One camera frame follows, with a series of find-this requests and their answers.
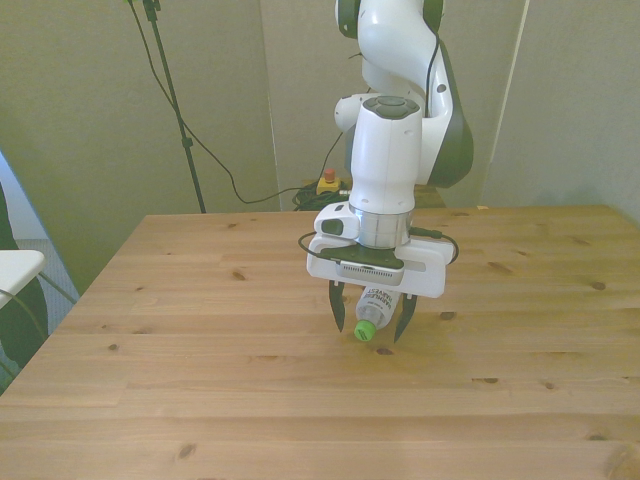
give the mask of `chair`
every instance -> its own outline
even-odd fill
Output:
[[[7,202],[0,184],[0,250],[18,250],[13,238]],[[42,331],[48,331],[47,304],[37,278],[29,282],[17,295],[36,316]],[[0,308],[0,344],[4,352],[20,368],[42,346],[44,340],[28,313],[15,300]]]

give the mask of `beige wall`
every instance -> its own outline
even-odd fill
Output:
[[[483,202],[640,223],[640,3],[532,1]]]
[[[84,290],[144,215],[198,211],[176,120],[126,3],[0,5],[0,149]],[[258,0],[163,1],[159,16],[185,119],[242,193],[273,193]],[[209,211],[245,210],[224,172],[195,156]]]
[[[502,108],[524,0],[447,0],[441,36],[451,56],[463,109],[475,140],[469,176],[448,191],[447,204],[480,200]],[[334,0],[261,0],[269,91],[281,188],[315,178],[339,131],[333,108],[365,92],[355,40],[334,20]],[[330,166],[344,162],[341,141]],[[291,208],[290,197],[283,207]]]
[[[318,176],[340,131],[333,110],[340,97],[365,92],[357,42],[335,24],[335,0],[260,0],[280,188]],[[329,166],[344,173],[344,140]],[[291,195],[282,207],[291,210]]]

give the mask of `plastic bottle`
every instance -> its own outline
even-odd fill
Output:
[[[354,331],[356,338],[368,342],[376,331],[386,327],[393,317],[400,292],[367,287],[356,305],[358,324]]]

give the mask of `bottle label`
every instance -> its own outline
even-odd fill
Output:
[[[377,300],[382,304],[386,305],[387,308],[391,308],[391,304],[393,303],[393,298],[384,290],[380,290],[379,288],[370,288],[364,297],[363,300]]]

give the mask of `wood knot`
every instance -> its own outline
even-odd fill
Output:
[[[571,240],[574,241],[574,243],[577,243],[578,245],[584,245],[584,246],[591,246],[591,244],[589,242],[587,242],[586,240],[583,240],[582,238],[578,238],[578,237],[569,237]]]
[[[498,383],[497,378],[472,378],[472,382],[481,382],[481,383]]]
[[[488,262],[487,265],[489,265],[491,268],[495,268],[500,273],[504,273],[507,275],[511,275],[513,273],[513,270],[511,270],[508,267],[505,267],[504,265],[498,262]]]
[[[178,453],[178,458],[185,459],[190,457],[196,452],[196,444],[189,443],[180,449],[180,453]]]

